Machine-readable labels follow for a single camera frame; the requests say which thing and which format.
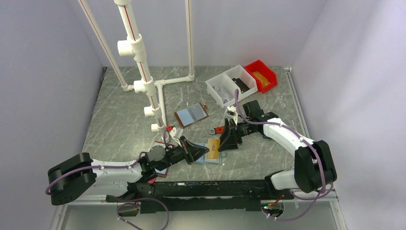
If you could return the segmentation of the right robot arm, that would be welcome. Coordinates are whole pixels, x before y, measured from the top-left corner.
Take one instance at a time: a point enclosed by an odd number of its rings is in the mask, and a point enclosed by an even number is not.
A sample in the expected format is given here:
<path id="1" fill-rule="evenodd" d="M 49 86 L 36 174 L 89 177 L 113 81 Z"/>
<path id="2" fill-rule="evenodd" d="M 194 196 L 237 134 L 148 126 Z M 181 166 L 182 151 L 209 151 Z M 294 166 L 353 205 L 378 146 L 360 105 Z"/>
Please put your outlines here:
<path id="1" fill-rule="evenodd" d="M 294 158 L 293 169 L 274 172 L 265 178 L 266 197 L 275 199 L 285 189 L 299 189 L 304 193 L 322 191 L 336 181 L 337 172 L 325 141 L 314 141 L 303 136 L 275 113 L 265 113 L 256 100 L 242 107 L 246 118 L 240 123 L 234 119 L 225 120 L 218 151 L 236 150 L 242 144 L 243 137 L 260 133 L 281 145 Z"/>

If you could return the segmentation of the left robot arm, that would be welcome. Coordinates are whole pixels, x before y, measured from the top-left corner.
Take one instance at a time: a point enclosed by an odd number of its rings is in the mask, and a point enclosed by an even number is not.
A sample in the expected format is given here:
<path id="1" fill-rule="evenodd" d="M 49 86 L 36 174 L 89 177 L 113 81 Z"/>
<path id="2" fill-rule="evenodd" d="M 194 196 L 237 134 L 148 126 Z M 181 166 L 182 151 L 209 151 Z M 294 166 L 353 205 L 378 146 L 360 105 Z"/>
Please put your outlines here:
<path id="1" fill-rule="evenodd" d="M 179 145 L 154 145 L 132 161 L 100 161 L 87 152 L 79 153 L 48 170 L 45 194 L 51 197 L 54 206 L 98 195 L 132 201 L 138 193 L 133 184 L 147 183 L 158 176 L 157 171 L 180 161 L 192 164 L 208 152 L 209 148 L 182 136 Z"/>

